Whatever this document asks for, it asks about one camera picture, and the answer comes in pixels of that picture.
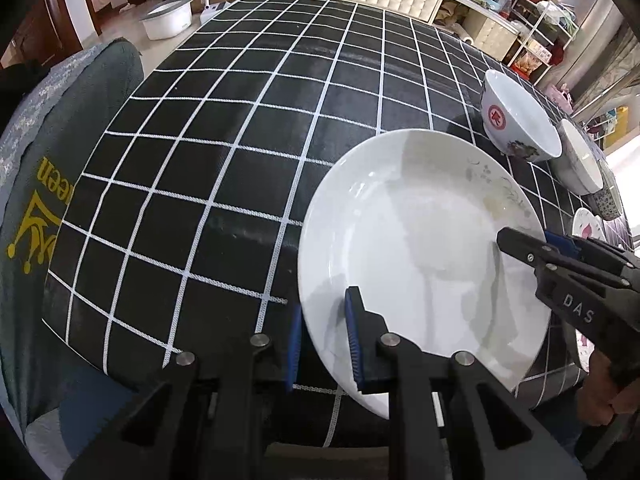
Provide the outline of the person's hand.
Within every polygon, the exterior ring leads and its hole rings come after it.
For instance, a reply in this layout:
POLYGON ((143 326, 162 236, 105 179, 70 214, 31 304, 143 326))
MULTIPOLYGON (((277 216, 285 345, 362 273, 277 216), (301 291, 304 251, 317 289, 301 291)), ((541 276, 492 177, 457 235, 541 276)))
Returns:
POLYGON ((577 393, 577 417, 588 426, 606 426, 615 415, 634 414, 639 408, 639 381, 620 388, 613 382, 610 370, 611 360, 594 350, 589 374, 577 393))

